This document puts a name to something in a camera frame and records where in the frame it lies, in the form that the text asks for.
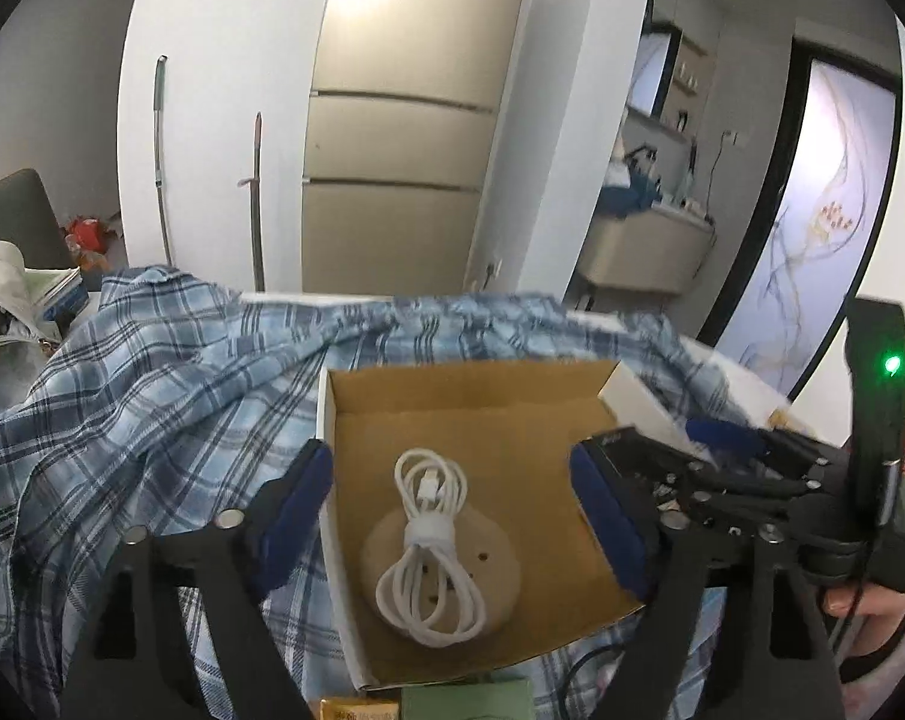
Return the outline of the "person's right hand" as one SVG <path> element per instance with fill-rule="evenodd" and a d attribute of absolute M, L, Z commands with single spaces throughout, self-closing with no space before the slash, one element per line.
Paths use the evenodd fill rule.
<path fill-rule="evenodd" d="M 874 583 L 835 587 L 825 592 L 822 609 L 837 619 L 851 619 L 858 630 L 843 639 L 848 656 L 866 656 L 882 649 L 905 619 L 905 593 Z"/>

